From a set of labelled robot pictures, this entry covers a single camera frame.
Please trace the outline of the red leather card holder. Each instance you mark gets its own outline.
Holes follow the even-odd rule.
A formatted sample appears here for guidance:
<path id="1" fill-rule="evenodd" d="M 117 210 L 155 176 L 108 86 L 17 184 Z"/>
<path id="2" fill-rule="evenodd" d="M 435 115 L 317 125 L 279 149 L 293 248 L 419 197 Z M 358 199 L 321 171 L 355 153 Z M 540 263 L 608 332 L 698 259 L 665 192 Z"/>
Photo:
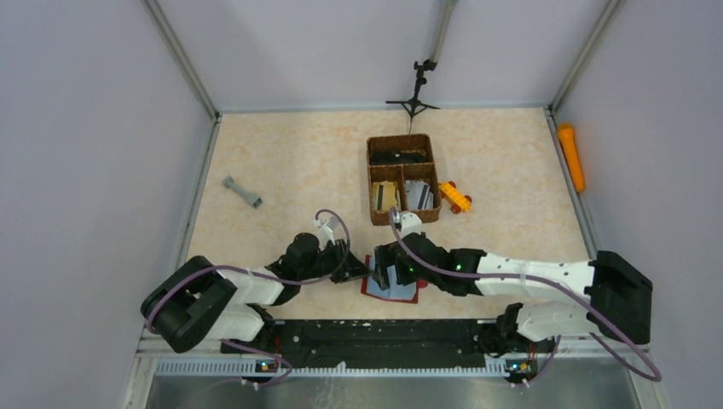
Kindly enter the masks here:
<path id="1" fill-rule="evenodd" d="M 380 285 L 370 276 L 364 277 L 361 283 L 360 293 L 362 295 L 376 298 L 387 302 L 400 302 L 417 304 L 419 301 L 419 284 L 400 285 L 397 283 L 397 265 L 391 264 L 387 268 L 387 275 L 390 279 L 390 286 L 382 289 Z"/>

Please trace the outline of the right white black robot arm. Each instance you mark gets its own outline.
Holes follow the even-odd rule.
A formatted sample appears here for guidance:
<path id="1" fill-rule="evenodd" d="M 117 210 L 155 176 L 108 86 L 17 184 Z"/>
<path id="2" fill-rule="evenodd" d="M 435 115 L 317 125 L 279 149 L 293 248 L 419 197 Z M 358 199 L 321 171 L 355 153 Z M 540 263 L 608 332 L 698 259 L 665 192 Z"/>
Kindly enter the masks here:
<path id="1" fill-rule="evenodd" d="M 532 298 L 499 320 L 530 341 L 597 332 L 618 342 L 651 340 L 652 282 L 614 251 L 582 262 L 539 262 L 480 249 L 450 251 L 423 233 L 378 245 L 372 279 L 383 289 L 424 281 L 455 297 Z"/>

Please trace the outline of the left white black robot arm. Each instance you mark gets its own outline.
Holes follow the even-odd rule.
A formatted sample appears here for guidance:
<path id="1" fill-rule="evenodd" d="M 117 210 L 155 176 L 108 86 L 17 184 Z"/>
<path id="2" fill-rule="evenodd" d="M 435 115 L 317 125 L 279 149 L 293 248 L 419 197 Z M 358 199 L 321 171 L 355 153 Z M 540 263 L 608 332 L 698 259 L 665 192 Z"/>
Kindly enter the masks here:
<path id="1" fill-rule="evenodd" d="M 346 240 L 322 244 L 299 233 L 262 268 L 214 265 L 194 256 L 146 297 L 140 311 L 146 328 L 181 354 L 205 340 L 252 342 L 271 320 L 268 306 L 291 301 L 305 285 L 343 284 L 368 274 Z"/>

